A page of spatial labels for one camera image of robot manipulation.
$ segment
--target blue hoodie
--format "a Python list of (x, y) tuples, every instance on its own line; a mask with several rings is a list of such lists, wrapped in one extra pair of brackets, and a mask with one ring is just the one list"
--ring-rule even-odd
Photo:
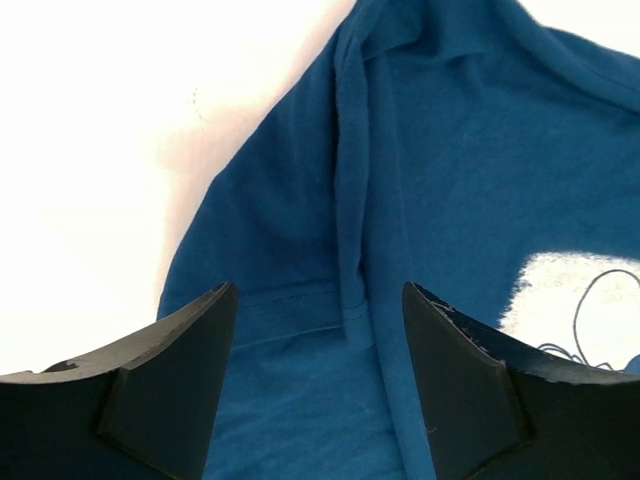
[(498, 327), (532, 256), (640, 259), (639, 179), (640, 60), (514, 0), (360, 0), (167, 278), (159, 318), (240, 291), (207, 478), (433, 479), (404, 283)]

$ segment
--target white surface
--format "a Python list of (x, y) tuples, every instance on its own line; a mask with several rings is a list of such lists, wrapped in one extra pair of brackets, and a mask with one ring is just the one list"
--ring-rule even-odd
[[(210, 181), (353, 3), (0, 4), (0, 373), (153, 321)], [(638, 54), (635, 2), (524, 4)]]

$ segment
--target white print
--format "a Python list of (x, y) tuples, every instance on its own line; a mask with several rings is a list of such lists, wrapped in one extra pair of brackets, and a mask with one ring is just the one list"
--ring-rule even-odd
[[(585, 252), (530, 257), (500, 319), (500, 331), (536, 348), (552, 343), (578, 355), (573, 333), (578, 303), (594, 278), (614, 269), (640, 277), (638, 260)], [(638, 282), (624, 272), (600, 278), (582, 303), (577, 334), (590, 365), (606, 362), (623, 370), (640, 353)]]

